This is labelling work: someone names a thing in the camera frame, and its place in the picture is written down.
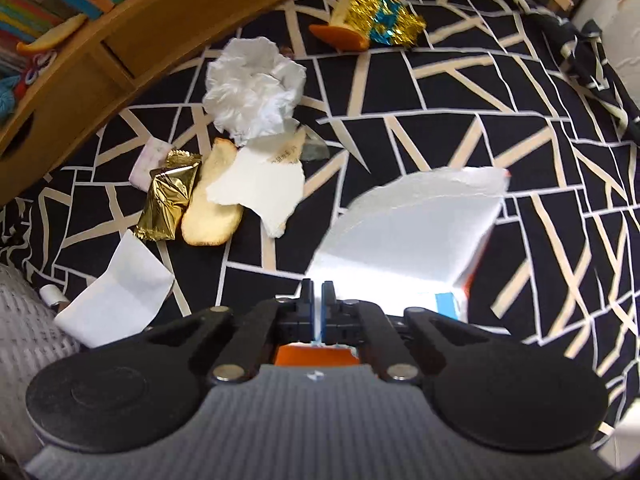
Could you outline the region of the torn white orange cardboard box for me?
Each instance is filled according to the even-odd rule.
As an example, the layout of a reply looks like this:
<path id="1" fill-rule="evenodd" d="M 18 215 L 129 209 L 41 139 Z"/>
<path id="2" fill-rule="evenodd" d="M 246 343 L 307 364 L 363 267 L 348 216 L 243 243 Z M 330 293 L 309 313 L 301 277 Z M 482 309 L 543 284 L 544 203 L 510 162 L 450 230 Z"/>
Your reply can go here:
<path id="1" fill-rule="evenodd" d="M 420 307 L 468 322 L 471 284 L 510 177 L 497 167 L 440 168 L 371 188 L 326 232 L 307 278 L 387 315 Z"/>

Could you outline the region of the torn white paper piece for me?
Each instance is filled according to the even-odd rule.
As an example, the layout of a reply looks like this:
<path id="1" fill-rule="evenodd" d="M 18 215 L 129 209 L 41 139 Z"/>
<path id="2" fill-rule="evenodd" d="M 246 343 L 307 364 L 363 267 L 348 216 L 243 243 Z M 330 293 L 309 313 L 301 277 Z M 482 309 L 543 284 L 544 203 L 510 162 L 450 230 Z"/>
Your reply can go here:
<path id="1" fill-rule="evenodd" d="M 300 155 L 305 129 L 250 140 L 227 169 L 206 188 L 207 199 L 221 206 L 254 211 L 271 238 L 283 235 L 286 222 L 303 199 L 305 176 Z"/>

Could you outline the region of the white folded paper sheet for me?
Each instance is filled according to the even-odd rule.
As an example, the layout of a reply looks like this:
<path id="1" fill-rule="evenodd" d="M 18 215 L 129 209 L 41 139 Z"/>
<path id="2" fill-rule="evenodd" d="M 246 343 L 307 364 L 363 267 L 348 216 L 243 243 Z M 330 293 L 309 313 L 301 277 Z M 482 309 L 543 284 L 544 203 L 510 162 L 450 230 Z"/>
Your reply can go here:
<path id="1" fill-rule="evenodd" d="M 54 318 L 54 324 L 88 348 L 141 333 L 157 316 L 174 281 L 174 274 L 128 231 L 106 271 Z"/>

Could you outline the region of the black white patterned tablecloth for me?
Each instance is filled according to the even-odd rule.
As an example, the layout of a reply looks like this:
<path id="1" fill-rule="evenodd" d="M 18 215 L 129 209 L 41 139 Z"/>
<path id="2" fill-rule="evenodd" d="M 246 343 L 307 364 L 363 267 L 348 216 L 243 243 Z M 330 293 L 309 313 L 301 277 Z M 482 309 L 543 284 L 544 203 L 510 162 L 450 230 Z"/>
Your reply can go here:
<path id="1" fill-rule="evenodd" d="M 268 240 L 247 212 L 218 247 L 153 246 L 175 275 L 168 322 L 214 304 L 292 294 L 324 232 L 375 185 L 439 167 L 498 166 L 508 194 L 469 294 L 473 323 L 589 365 L 608 389 L 603 444 L 639 394 L 639 115 L 601 41 L 575 68 L 558 36 L 511 0 L 399 0 L 425 21 L 412 47 L 344 52 L 316 38 L 337 0 L 283 0 L 155 79 L 64 162 L 1 201 L 1 261 L 34 287 L 79 295 L 138 220 L 128 181 L 151 136 L 205 153 L 207 65 L 232 38 L 266 37 L 306 68 L 296 118 L 326 141 L 303 201 Z"/>

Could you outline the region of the small pink white packet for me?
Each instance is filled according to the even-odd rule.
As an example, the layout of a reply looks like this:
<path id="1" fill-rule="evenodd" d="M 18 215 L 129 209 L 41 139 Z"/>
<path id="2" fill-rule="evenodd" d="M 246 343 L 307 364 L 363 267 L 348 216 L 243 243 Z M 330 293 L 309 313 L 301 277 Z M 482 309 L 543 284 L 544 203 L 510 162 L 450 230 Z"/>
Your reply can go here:
<path id="1" fill-rule="evenodd" d="M 140 191 L 148 192 L 151 171 L 163 165 L 172 145 L 152 136 L 146 141 L 129 175 L 129 183 Z"/>

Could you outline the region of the crumpled white tissue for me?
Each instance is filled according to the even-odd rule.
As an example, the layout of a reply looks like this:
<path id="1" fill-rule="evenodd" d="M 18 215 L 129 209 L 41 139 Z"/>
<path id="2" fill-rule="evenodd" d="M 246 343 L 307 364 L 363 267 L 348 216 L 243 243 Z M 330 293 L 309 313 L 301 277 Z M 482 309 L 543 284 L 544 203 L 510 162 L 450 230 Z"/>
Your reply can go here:
<path id="1" fill-rule="evenodd" d="M 237 146 L 295 132 L 306 68 L 265 37 L 233 38 L 207 65 L 203 106 Z"/>

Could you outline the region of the orange peel on table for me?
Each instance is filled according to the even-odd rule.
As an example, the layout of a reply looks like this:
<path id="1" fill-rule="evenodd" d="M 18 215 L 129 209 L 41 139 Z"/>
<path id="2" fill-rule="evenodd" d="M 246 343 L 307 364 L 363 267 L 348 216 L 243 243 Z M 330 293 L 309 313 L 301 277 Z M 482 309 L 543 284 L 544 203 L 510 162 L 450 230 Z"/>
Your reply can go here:
<path id="1" fill-rule="evenodd" d="M 367 36 L 348 27 L 313 24 L 308 29 L 316 38 L 336 50 L 363 52 L 370 46 L 370 39 Z"/>

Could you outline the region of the white mesh trash bin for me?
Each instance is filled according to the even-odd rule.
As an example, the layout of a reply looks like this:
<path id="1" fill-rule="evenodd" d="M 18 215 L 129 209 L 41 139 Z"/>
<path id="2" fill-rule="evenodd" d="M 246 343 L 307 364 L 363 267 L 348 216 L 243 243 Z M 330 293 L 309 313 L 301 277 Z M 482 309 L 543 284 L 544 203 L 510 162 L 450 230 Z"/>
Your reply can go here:
<path id="1" fill-rule="evenodd" d="M 19 463 L 41 443 L 26 412 L 26 389 L 40 370 L 79 351 L 78 342 L 53 323 L 48 308 L 23 278 L 1 267 L 1 453 Z"/>

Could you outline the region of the gold blue foil wrapper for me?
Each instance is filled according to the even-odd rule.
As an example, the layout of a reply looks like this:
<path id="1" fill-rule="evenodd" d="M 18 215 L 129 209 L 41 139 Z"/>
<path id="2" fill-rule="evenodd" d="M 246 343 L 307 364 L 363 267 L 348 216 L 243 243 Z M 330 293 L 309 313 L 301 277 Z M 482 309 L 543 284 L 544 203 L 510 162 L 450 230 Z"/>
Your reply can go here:
<path id="1" fill-rule="evenodd" d="M 391 47 L 412 47 L 425 30 L 424 18 L 399 0 L 337 0 L 327 25 L 348 27 L 367 36 L 370 45 Z"/>

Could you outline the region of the wooden desk shelf with drawers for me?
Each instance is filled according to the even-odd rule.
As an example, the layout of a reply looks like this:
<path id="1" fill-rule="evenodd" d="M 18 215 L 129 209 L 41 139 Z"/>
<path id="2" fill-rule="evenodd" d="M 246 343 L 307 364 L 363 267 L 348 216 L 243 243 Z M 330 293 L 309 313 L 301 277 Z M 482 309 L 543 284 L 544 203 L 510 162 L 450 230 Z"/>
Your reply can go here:
<path id="1" fill-rule="evenodd" d="M 171 67 L 283 0 L 126 0 L 82 26 L 1 128 L 7 203 Z"/>

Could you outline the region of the red white charm toy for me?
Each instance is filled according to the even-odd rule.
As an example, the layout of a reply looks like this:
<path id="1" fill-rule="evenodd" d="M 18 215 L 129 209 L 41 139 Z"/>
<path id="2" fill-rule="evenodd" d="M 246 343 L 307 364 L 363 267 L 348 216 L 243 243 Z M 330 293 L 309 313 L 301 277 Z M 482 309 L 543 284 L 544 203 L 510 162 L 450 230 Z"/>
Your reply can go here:
<path id="1" fill-rule="evenodd" d="M 58 52 L 50 50 L 35 54 L 29 61 L 20 85 L 27 90 L 56 60 Z"/>

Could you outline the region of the blue yarn ball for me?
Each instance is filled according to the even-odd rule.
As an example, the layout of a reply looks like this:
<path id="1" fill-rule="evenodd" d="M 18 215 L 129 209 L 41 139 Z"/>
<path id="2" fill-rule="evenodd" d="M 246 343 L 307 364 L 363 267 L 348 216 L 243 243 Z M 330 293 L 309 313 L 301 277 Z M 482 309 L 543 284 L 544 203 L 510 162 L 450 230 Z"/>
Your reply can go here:
<path id="1" fill-rule="evenodd" d="M 22 77 L 20 75 L 0 79 L 0 124 L 3 125 L 13 114 L 17 102 L 22 98 Z"/>

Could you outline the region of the orange peel on shelf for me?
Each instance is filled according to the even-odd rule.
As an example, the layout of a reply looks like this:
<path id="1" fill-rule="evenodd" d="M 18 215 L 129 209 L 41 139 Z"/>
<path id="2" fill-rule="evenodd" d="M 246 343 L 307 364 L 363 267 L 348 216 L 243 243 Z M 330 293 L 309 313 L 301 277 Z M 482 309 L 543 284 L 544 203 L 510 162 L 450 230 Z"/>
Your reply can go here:
<path id="1" fill-rule="evenodd" d="M 53 50 L 60 44 L 64 44 L 68 38 L 81 29 L 82 25 L 85 24 L 86 21 L 88 21 L 88 16 L 86 14 L 77 14 L 65 22 L 49 29 L 30 44 L 19 42 L 16 45 L 15 50 L 19 55 L 23 56 L 33 56 L 38 53 Z"/>

